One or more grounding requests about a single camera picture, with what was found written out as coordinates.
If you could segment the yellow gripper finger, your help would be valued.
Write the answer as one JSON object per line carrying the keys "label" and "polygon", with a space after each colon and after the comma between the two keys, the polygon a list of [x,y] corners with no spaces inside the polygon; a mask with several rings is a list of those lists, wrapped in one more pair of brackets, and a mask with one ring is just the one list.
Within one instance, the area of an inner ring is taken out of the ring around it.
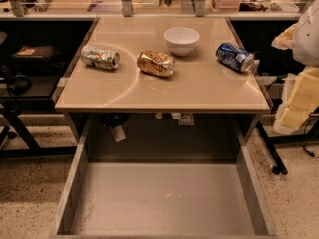
{"label": "yellow gripper finger", "polygon": [[298,75],[288,74],[273,129],[290,135],[297,131],[319,107],[319,68],[305,67]]}
{"label": "yellow gripper finger", "polygon": [[297,24],[292,24],[280,35],[274,38],[271,46],[280,50],[288,50],[294,48],[294,34]]}

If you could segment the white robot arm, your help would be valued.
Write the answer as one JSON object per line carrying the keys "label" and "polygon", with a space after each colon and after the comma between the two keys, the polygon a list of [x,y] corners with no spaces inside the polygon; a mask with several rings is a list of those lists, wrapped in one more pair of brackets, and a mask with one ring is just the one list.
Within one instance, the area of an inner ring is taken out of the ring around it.
{"label": "white robot arm", "polygon": [[319,0],[271,43],[280,50],[291,49],[293,59],[305,66],[298,75],[288,74],[282,103],[275,115],[273,129],[290,135],[297,131],[319,107]]}

